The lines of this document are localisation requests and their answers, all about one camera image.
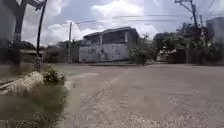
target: white house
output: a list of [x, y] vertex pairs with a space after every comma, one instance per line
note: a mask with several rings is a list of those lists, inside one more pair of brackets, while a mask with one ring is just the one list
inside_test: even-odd
[[139, 35], [131, 27], [108, 29], [84, 37], [79, 48], [80, 62], [102, 62], [129, 59], [129, 48], [136, 45]]

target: house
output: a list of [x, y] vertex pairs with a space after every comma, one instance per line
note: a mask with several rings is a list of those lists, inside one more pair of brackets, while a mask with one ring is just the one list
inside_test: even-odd
[[127, 60], [130, 58], [129, 48], [136, 46], [138, 39], [138, 32], [131, 27], [107, 29], [86, 35], [79, 48], [79, 61]]
[[224, 43], [224, 17], [207, 20], [208, 31], [212, 33], [213, 42]]

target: wall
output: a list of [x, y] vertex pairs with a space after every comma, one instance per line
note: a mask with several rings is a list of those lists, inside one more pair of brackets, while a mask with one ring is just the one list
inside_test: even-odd
[[0, 0], [0, 39], [13, 41], [16, 17]]
[[126, 60], [129, 52], [126, 44], [103, 44], [83, 46], [79, 49], [80, 62]]
[[213, 41], [224, 43], [224, 17], [208, 20], [207, 26], [214, 34]]

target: sky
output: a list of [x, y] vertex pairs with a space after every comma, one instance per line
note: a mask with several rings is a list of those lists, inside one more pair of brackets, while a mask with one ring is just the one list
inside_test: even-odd
[[[204, 21], [224, 14], [224, 0], [215, 0], [209, 7], [212, 1], [194, 0], [197, 13], [203, 15]], [[174, 0], [48, 0], [41, 45], [68, 40], [70, 22], [74, 40], [80, 40], [89, 33], [126, 26], [136, 28], [140, 35], [149, 34], [153, 38], [156, 33], [172, 32], [183, 22], [192, 22], [191, 16], [191, 12], [175, 4]], [[28, 6], [23, 40], [35, 44], [39, 19], [40, 11]]]

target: asphalt road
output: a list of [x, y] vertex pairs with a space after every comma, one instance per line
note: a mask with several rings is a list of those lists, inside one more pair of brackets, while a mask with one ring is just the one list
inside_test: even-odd
[[224, 67], [56, 68], [75, 81], [61, 128], [224, 127]]

